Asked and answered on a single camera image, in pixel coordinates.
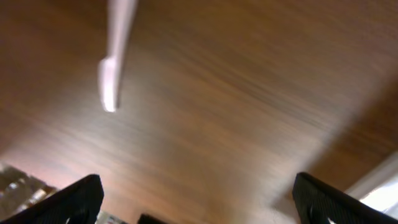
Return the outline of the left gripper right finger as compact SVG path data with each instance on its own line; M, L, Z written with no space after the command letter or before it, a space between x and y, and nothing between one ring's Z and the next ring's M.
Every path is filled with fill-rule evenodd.
M292 195L301 224L397 224L396 219L306 172L296 175Z

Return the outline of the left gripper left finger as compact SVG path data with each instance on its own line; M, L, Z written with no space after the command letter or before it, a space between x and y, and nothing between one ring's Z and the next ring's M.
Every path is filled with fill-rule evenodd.
M95 224L103 198L100 176L90 174L1 224Z

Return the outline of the white plastic knife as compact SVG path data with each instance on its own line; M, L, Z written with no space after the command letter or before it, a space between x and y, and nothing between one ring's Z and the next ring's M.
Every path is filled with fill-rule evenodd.
M98 65L98 84L102 107L110 113L118 108L125 51L138 2L138 0L108 1L106 56Z

